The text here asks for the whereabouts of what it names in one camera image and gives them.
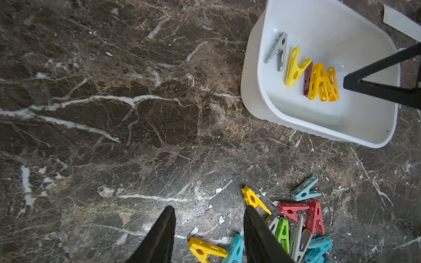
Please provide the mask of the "grey clothespin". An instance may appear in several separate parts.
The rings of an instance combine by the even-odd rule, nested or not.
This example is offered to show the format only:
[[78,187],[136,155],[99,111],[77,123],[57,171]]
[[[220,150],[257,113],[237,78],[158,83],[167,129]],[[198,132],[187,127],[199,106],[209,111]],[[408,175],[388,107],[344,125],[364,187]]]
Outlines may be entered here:
[[282,72],[284,69],[286,50],[287,50],[288,34],[284,31],[275,40],[272,48],[266,56],[264,63],[268,64],[275,55],[277,55],[277,71]]

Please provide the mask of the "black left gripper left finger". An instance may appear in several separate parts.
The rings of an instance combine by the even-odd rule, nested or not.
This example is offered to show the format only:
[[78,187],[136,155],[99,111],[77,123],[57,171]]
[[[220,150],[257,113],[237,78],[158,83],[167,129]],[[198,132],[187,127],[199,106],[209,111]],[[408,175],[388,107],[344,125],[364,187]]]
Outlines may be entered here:
[[175,209],[167,206],[126,263],[170,263],[175,225]]

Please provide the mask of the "white plastic storage box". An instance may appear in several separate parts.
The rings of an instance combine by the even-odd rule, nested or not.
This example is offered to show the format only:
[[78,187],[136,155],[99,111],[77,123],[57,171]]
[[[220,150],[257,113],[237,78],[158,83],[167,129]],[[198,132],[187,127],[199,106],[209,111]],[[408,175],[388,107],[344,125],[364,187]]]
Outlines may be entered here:
[[[287,34],[287,52],[300,48],[307,59],[335,68],[340,99],[309,100],[304,77],[285,84],[286,70],[265,59],[277,37]],[[250,33],[241,79],[241,98],[255,117],[336,141],[381,148],[391,140],[398,105],[348,91],[344,77],[396,53],[392,39],[340,1],[268,1]]]

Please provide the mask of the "purple clothespin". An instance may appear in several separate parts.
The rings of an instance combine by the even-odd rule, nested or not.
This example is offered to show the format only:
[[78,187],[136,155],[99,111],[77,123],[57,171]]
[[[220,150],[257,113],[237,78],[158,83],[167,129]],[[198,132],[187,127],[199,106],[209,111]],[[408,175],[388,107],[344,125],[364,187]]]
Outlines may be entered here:
[[313,67],[313,62],[311,62],[310,65],[304,71],[303,95],[306,97],[308,97],[309,95],[312,67]]

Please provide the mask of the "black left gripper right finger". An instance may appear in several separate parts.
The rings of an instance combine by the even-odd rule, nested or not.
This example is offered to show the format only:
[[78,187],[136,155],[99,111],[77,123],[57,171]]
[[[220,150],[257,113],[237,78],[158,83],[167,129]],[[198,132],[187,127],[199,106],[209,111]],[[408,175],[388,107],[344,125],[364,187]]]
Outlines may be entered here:
[[248,263],[294,262],[252,206],[246,207],[243,229]]

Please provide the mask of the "yellow clothespin apart from pile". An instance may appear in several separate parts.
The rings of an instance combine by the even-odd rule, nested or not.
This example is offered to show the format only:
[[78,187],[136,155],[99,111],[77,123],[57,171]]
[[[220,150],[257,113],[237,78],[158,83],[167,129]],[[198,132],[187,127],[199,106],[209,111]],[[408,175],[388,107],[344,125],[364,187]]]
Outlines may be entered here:
[[312,58],[307,59],[301,65],[298,65],[298,59],[300,55],[300,48],[295,47],[291,50],[288,60],[288,67],[285,79],[285,85],[292,87],[299,79],[299,77],[304,73],[304,71],[312,63]]

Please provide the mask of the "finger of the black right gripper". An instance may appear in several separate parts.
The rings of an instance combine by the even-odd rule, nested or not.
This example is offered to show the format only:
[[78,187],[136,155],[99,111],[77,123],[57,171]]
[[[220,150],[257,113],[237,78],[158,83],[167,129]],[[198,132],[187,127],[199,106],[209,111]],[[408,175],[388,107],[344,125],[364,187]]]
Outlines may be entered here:
[[373,96],[415,109],[421,108],[421,74],[417,76],[414,88],[402,88],[387,84],[365,81],[364,78],[381,70],[397,65],[421,54],[421,44],[406,48],[384,59],[354,71],[344,77],[343,87],[346,90]]

